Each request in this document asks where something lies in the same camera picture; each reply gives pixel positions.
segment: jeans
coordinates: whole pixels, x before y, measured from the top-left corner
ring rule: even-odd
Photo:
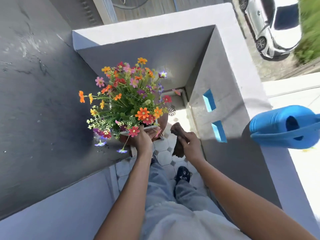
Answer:
[[[176,198],[165,170],[158,163],[150,166],[148,189],[146,192],[146,213],[140,239],[148,239],[154,226],[170,214],[179,214],[185,206],[191,211],[207,210],[223,216],[216,204],[206,195],[197,191],[187,181],[180,180],[175,186]]]

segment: person's left hand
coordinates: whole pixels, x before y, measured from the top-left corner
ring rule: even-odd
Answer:
[[[144,126],[139,125],[140,132],[137,136],[133,137],[134,146],[136,147],[138,154],[148,153],[150,158],[152,157],[152,141],[151,139],[157,135],[160,127],[144,130]]]

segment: hand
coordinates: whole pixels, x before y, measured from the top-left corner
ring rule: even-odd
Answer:
[[[140,132],[137,136],[133,137],[133,143],[136,147],[138,154],[148,153],[150,154],[150,158],[152,158],[152,141],[157,134],[157,131],[160,130],[160,127],[156,127],[153,129],[144,130],[144,126],[139,125]]]
[[[196,136],[194,132],[184,132],[185,137],[187,137],[190,142],[189,144],[185,141],[184,138],[178,137],[179,141],[183,146],[184,154],[186,155],[186,159],[194,165],[199,160],[204,160],[201,142]]]

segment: leg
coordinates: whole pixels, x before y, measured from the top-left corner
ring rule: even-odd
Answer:
[[[206,195],[197,191],[187,181],[180,180],[175,188],[176,200],[192,211],[207,210],[211,213],[223,216],[216,204]]]
[[[159,163],[150,166],[148,189],[146,192],[146,209],[158,203],[173,201],[174,195],[165,170]]]

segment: floor drain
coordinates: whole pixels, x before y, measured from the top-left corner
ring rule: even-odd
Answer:
[[[168,113],[169,113],[170,116],[174,116],[176,114],[176,111],[177,110],[175,108],[169,108],[168,109]]]

